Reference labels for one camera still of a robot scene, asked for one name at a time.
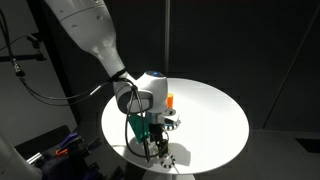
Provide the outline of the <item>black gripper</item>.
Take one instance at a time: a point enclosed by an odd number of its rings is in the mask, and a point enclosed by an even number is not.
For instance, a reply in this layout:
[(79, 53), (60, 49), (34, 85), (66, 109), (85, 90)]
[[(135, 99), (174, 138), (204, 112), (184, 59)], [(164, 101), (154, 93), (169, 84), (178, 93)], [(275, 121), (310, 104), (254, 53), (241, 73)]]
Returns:
[[(159, 150), (158, 156), (160, 158), (164, 157), (168, 153), (168, 141), (163, 139), (162, 133), (164, 131), (171, 131), (176, 128), (176, 122), (163, 114), (148, 114), (149, 119), (149, 132), (150, 141), (157, 142), (157, 147)], [(143, 141), (144, 151), (147, 162), (150, 161), (150, 152), (148, 147), (147, 139)]]

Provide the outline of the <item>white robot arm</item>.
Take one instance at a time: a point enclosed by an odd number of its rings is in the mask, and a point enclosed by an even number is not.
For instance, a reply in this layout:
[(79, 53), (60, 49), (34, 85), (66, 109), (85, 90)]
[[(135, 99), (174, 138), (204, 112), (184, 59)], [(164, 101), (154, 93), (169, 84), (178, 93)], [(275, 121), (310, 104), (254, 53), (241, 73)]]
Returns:
[[(51, 8), (71, 39), (84, 51), (96, 57), (113, 83), (119, 110), (126, 120), (138, 117), (144, 122), (165, 125), (165, 119), (174, 113), (167, 105), (167, 78), (158, 72), (145, 72), (134, 80), (127, 72), (116, 49), (116, 33), (103, 0), (44, 0)], [(9, 59), (16, 75), (31, 95), (24, 72), (13, 57), (6, 19), (1, 10), (1, 30), (8, 46)], [(1, 134), (1, 180), (41, 180), (40, 169), (30, 165)]]

